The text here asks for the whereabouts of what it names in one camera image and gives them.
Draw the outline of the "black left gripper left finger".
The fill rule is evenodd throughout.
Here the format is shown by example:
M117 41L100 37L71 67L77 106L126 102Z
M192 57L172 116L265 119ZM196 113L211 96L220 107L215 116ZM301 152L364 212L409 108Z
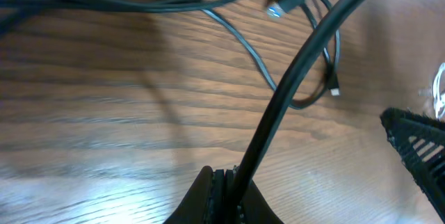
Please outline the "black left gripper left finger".
M216 214L223 203L225 187L224 170L204 166L178 207L165 224L217 223Z

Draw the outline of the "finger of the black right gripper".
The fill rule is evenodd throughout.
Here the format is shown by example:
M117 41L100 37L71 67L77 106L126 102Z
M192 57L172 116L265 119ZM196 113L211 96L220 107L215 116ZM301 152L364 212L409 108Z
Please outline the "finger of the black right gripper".
M444 122L396 108L380 119L402 164L444 219Z

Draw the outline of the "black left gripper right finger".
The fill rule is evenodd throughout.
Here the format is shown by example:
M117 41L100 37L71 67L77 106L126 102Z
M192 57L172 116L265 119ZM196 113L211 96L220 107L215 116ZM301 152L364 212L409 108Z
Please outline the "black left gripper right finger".
M225 173L225 223L229 224L283 224L269 207L257 185L251 182L241 201L229 205L234 183L234 170Z

